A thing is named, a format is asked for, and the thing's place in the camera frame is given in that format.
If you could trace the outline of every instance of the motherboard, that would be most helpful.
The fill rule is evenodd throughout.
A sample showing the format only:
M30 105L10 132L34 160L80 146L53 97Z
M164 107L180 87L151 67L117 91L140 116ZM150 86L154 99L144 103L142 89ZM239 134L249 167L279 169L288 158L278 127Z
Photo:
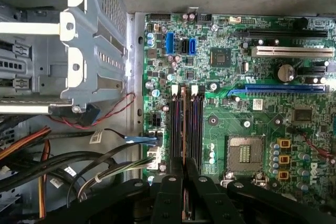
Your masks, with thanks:
M313 208L336 207L332 18L148 14L144 153L196 160L222 186L250 179Z

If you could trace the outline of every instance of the chipset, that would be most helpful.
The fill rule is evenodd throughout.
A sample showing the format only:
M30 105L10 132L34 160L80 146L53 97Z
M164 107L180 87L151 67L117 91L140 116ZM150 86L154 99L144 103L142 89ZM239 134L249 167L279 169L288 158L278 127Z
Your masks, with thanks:
M311 108L297 108L293 110L293 123L311 123L313 111Z
M229 68L231 66L230 48L212 48L210 66L213 68Z
M228 139L227 169L232 172L256 172L263 165L262 136L231 136Z

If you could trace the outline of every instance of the pci slot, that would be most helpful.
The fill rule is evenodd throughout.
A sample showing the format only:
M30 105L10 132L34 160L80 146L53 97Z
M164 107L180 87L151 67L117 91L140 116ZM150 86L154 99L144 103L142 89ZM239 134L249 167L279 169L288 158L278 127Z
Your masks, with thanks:
M335 56L335 49L257 46L252 48L251 56L268 58L331 58Z
M280 39L280 38L309 38L309 39L321 39L327 38L327 31L317 30L263 30L263 29L249 29L242 32L233 34L235 37L244 37L251 39Z
M325 85L265 85L265 84L252 84L245 85L245 89L230 90L227 96L239 95L240 93L267 93L267 94L318 94L326 93Z
M170 157L181 157L182 152L182 100L178 96L171 102Z
M203 101L204 97L198 95L189 102L187 119L187 157L196 160L198 172L201 172L202 166Z

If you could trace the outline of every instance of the black ram slot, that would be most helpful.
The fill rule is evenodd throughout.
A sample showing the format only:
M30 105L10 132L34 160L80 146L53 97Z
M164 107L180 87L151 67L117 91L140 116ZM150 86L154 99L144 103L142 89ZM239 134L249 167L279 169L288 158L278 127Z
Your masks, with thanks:
M202 166L202 138L203 138L203 97L197 96L190 102L188 112L187 157L196 160L198 171Z
M280 39L280 38L310 38L321 39L327 38L327 31L317 30L262 30L253 29L233 33L235 37L255 38L255 39Z
M180 97L178 97L176 101L172 101L171 108L172 109L171 109L170 156L171 157L181 157L182 101Z

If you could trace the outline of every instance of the blue connector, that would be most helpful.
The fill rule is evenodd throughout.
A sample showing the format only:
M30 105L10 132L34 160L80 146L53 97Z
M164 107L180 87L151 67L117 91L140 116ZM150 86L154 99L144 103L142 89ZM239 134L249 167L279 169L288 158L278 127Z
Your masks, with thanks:
M166 33L166 54L174 54L174 33L171 31Z
M196 54L196 39L189 40L189 55Z

